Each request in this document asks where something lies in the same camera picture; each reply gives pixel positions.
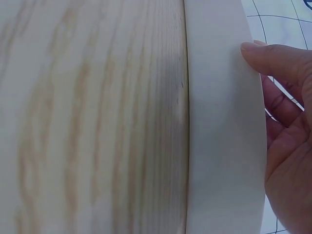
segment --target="light wood surface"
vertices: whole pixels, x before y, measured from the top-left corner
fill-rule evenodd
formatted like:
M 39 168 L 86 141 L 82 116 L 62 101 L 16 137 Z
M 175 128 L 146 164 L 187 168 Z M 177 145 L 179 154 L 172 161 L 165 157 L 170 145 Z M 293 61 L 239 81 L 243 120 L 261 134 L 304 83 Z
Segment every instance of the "light wood surface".
M 0 4 L 1 233 L 184 233 L 183 0 Z

